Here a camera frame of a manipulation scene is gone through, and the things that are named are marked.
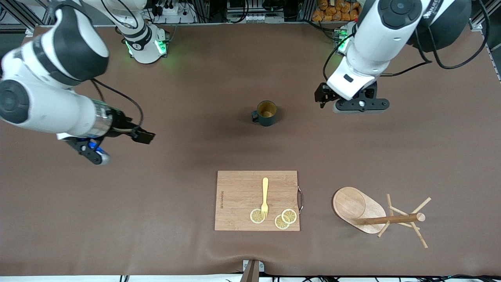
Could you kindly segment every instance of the lemon slice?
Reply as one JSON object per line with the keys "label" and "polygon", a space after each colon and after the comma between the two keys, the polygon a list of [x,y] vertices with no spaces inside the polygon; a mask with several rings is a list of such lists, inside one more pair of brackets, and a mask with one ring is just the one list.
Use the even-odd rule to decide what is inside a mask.
{"label": "lemon slice", "polygon": [[286,209],[282,212],[281,217],[286,224],[293,224],[296,222],[298,215],[293,209]]}
{"label": "lemon slice", "polygon": [[275,218],[275,226],[280,229],[280,230],[285,230],[289,227],[289,224],[286,224],[283,220],[282,220],[282,215],[279,214],[277,215],[277,217]]}
{"label": "lemon slice", "polygon": [[255,224],[260,224],[265,219],[261,216],[261,209],[253,209],[250,212],[250,220]]}

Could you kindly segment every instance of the green light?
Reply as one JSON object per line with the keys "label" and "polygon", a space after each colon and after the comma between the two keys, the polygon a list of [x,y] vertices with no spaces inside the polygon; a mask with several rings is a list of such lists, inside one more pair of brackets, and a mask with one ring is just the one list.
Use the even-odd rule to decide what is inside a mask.
{"label": "green light", "polygon": [[127,45],[127,49],[129,49],[129,54],[132,56],[132,51],[130,50],[129,43],[127,41],[125,41],[125,45]]}
{"label": "green light", "polygon": [[165,54],[165,43],[163,41],[155,40],[155,44],[160,54]]}
{"label": "green light", "polygon": [[341,45],[339,46],[338,50],[339,50],[340,52],[344,52],[344,51],[346,50],[346,43],[347,43],[348,41],[350,41],[350,39],[347,39],[345,42],[343,42],[343,44],[341,44]]}

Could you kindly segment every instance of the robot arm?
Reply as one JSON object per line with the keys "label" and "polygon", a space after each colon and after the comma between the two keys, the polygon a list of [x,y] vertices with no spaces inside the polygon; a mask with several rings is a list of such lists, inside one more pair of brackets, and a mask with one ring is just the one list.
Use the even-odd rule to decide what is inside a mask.
{"label": "robot arm", "polygon": [[420,47],[431,51],[428,27],[441,43],[438,49],[452,44],[468,23],[470,12],[470,0],[367,0],[346,56],[327,84],[319,86],[316,101],[323,107],[327,101],[339,100],[335,112],[387,109],[388,100],[376,98],[376,80],[390,61],[405,44],[418,48],[419,39]]}
{"label": "robot arm", "polygon": [[150,64],[166,56],[166,33],[146,24],[140,11],[146,0],[84,0],[107,16],[125,38],[129,53],[139,63]]}
{"label": "robot arm", "polygon": [[91,139],[125,133],[148,144],[153,133],[131,123],[120,110],[73,90],[106,71],[108,49],[78,0],[50,5],[55,26],[2,59],[0,117],[18,127],[56,133],[95,164],[106,164],[109,157],[97,146],[90,148]]}

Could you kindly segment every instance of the wooden stand base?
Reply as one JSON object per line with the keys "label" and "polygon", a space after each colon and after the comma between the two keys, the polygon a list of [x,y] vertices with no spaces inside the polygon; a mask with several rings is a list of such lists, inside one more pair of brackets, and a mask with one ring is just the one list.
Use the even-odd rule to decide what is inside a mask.
{"label": "wooden stand base", "polygon": [[365,233],[379,233],[384,224],[365,224],[363,219],[385,217],[384,208],[369,196],[353,187],[339,189],[332,199],[336,214]]}

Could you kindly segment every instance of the metal bracket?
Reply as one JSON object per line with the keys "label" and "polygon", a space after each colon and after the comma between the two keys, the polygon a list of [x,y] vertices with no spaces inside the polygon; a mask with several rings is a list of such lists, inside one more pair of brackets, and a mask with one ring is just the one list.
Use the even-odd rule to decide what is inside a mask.
{"label": "metal bracket", "polygon": [[354,112],[382,112],[389,106],[387,99],[376,98],[377,82],[358,91],[349,101],[340,97],[326,83],[320,83],[315,91],[315,102],[320,103],[320,108],[329,101],[336,101],[332,110],[336,113],[354,113]]}
{"label": "metal bracket", "polygon": [[26,29],[26,31],[25,31],[25,37],[27,37],[27,38],[33,37],[33,31],[31,31],[29,29]]}
{"label": "metal bracket", "polygon": [[[243,261],[242,271],[245,271],[245,269],[247,268],[248,263],[249,263],[248,260],[244,260]],[[265,272],[265,264],[262,263],[261,261],[258,261],[258,263],[259,263],[259,272]]]}
{"label": "metal bracket", "polygon": [[64,142],[95,165],[105,165],[110,161],[110,156],[100,147],[96,148],[97,144],[90,138],[69,137]]}

